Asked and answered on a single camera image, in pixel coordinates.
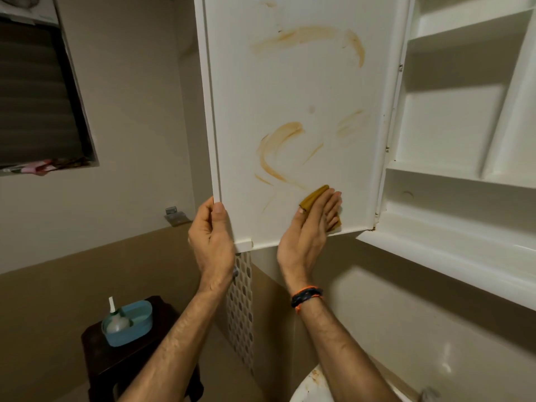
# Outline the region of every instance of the forearm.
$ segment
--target forearm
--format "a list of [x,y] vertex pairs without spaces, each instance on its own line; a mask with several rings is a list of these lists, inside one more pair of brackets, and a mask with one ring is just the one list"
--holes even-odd
[[320,298],[300,306],[336,402],[399,402],[367,354]]
[[177,402],[197,364],[224,289],[199,290],[120,402]]

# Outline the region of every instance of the sink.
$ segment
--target sink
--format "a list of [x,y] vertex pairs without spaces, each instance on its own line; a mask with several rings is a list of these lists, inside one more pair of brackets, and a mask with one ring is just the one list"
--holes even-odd
[[[391,387],[402,402],[412,402],[411,399],[408,399],[394,386],[391,385]],[[333,397],[320,364],[314,367],[298,386],[298,389],[292,395],[291,402],[333,402]]]

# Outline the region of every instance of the blue container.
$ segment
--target blue container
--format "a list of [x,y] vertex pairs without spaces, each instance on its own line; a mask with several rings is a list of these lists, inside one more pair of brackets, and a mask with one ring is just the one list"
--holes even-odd
[[117,333],[107,333],[106,327],[111,321],[110,316],[104,319],[101,324],[102,333],[112,347],[130,343],[146,335],[153,327],[153,306],[151,302],[138,301],[128,304],[119,309],[119,314],[130,320],[131,326],[128,329]]

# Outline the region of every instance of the bathroom cabinet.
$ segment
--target bathroom cabinet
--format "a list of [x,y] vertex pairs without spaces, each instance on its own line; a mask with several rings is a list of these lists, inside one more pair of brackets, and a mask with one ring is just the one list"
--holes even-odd
[[195,0],[237,251],[330,184],[334,234],[536,310],[534,3]]

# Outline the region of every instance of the hand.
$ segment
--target hand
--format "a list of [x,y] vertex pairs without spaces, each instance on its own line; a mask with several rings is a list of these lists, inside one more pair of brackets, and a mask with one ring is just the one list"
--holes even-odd
[[221,202],[214,203],[211,197],[200,206],[188,230],[188,242],[201,270],[199,291],[227,290],[233,279],[235,255],[229,217]]
[[283,235],[277,260],[291,295],[312,284],[312,267],[324,248],[326,232],[338,221],[342,202],[341,192],[326,190],[313,204],[309,216],[298,209]]

